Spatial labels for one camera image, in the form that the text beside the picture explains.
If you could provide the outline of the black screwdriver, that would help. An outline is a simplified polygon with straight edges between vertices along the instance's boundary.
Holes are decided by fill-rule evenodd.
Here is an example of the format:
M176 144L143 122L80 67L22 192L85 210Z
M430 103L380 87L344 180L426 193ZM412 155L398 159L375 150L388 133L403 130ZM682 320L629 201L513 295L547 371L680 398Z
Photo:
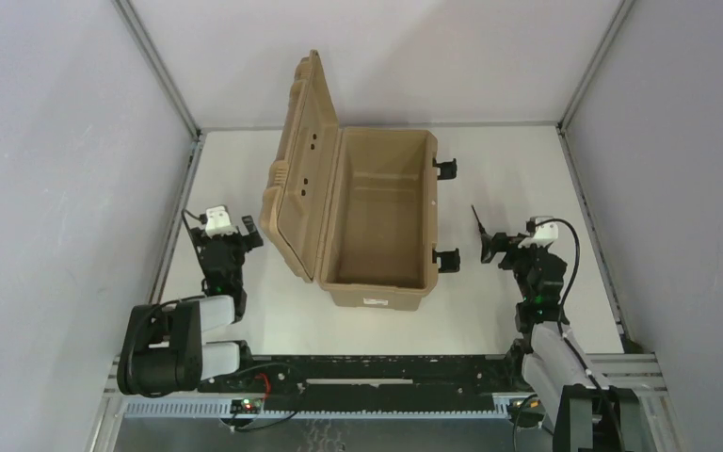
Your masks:
M480 221L480 218L479 218L479 216L478 216L478 214L477 214L477 211L475 210L475 207L474 207L473 204L471 205L471 208L472 208L473 213L474 213L474 218L475 218L475 222L476 222L476 227L477 227L478 235L479 235L479 238L480 238L480 241L481 241L481 249L482 249L482 250L485 250L485 249L487 248L488 244L489 244L489 241L490 241L490 240L489 240L489 235L488 235L485 227L483 226L482 222Z

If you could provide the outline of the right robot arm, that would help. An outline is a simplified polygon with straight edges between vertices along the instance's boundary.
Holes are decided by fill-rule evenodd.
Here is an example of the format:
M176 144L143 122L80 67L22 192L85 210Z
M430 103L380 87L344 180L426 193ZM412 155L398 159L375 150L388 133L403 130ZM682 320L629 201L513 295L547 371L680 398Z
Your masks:
M572 279L550 250L556 238L547 224L531 234L480 234L482 263L501 254L498 267L512 273L522 295L515 314L522 379L544 407L554 451L642 451L635 391L595 370L573 335L565 313Z

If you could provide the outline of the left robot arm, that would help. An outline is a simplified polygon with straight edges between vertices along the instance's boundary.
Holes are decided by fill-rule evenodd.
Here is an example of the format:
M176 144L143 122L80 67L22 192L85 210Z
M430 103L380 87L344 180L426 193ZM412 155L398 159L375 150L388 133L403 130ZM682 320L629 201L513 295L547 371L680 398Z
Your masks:
M230 220L203 214L200 222L186 232L202 274L201 293L132 309L117 370L125 395L158 398L196 389L209 378L203 333L245 314L243 265L264 240L251 216L242 217L244 234Z

